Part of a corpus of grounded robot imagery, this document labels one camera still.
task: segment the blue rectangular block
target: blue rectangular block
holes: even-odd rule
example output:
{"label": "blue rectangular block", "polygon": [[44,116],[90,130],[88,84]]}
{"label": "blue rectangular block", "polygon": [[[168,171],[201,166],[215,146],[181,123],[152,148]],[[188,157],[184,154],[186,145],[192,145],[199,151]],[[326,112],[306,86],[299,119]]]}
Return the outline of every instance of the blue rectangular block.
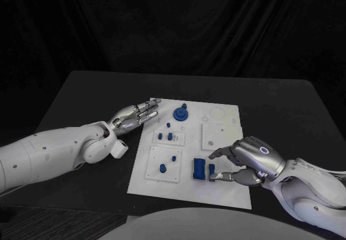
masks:
{"label": "blue rectangular block", "polygon": [[215,165],[210,164],[210,176],[215,173]]}
{"label": "blue rectangular block", "polygon": [[207,180],[207,160],[202,158],[194,159],[194,179]]}

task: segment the robotic hand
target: robotic hand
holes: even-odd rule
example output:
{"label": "robotic hand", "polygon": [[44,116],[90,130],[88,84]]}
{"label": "robotic hand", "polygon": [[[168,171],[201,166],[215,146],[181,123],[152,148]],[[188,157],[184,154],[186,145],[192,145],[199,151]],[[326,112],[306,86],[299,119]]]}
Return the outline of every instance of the robotic hand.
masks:
{"label": "robotic hand", "polygon": [[211,180],[261,185],[271,190],[284,210],[300,221],[331,230],[346,238],[346,172],[329,171],[302,158],[286,161],[274,148],[256,137],[246,137],[233,146],[220,148],[210,159],[221,156],[238,172],[214,173]]}
{"label": "robotic hand", "polygon": [[126,107],[109,122],[44,131],[0,147],[0,192],[58,177],[110,153],[122,158],[129,146],[117,136],[158,116],[160,102],[156,98]]}

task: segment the black table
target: black table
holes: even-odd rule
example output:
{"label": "black table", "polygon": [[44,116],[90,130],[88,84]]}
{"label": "black table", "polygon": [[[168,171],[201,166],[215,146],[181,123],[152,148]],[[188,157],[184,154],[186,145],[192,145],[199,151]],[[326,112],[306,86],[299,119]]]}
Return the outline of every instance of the black table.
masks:
{"label": "black table", "polygon": [[[202,77],[75,71],[71,73],[37,132],[109,121],[150,97],[238,105],[244,136],[256,136],[284,159],[303,158],[331,170],[346,170],[346,142],[313,85],[306,80]],[[91,210],[143,216],[186,207],[240,210],[300,228],[274,194],[250,188],[253,210],[127,194],[143,128],[120,138],[130,149],[55,179],[25,186],[0,198],[2,205]]]}

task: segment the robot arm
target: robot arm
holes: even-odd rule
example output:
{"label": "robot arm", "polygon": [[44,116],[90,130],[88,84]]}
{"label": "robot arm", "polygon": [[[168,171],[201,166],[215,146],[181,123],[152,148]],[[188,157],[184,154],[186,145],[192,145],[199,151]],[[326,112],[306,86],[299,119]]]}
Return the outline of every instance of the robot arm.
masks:
{"label": "robot arm", "polygon": [[235,165],[250,168],[214,173],[211,180],[261,185],[273,191],[284,210],[297,220],[346,237],[346,187],[341,182],[346,172],[328,171],[302,158],[286,161],[274,148],[256,137],[220,148],[210,158],[224,155]]}
{"label": "robot arm", "polygon": [[126,107],[107,122],[39,132],[0,147],[0,192],[47,181],[77,167],[100,162],[111,153],[122,158],[129,146],[117,136],[159,114],[162,99]]}

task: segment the white plastic panel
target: white plastic panel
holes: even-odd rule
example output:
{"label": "white plastic panel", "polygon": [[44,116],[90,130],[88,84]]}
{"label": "white plastic panel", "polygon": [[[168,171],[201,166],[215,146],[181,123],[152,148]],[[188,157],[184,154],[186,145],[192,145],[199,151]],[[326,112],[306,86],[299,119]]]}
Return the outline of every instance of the white plastic panel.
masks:
{"label": "white plastic panel", "polygon": [[240,126],[202,124],[202,149],[215,151],[243,139],[244,131]]}
{"label": "white plastic panel", "polygon": [[[150,148],[146,179],[178,183],[181,175],[182,150],[178,148],[153,146]],[[160,172],[160,165],[165,164],[166,172]]]}
{"label": "white plastic panel", "polygon": [[[184,103],[188,106],[189,117],[185,121],[178,121],[173,117],[173,111],[182,107]],[[205,159],[207,175],[210,164],[215,164],[217,173],[237,172],[244,168],[235,166],[225,156],[214,160],[208,159],[208,155],[218,149],[217,145],[214,145],[212,150],[202,149],[202,124],[241,127],[238,106],[162,99],[158,112],[158,117],[145,123],[127,193],[251,209],[248,186],[235,182],[194,179],[194,158]],[[168,145],[163,142],[155,142],[156,131],[185,133],[185,145]],[[182,150],[179,182],[146,178],[152,147]]]}
{"label": "white plastic panel", "polygon": [[186,144],[186,134],[184,132],[156,130],[153,133],[153,143],[184,146]]}

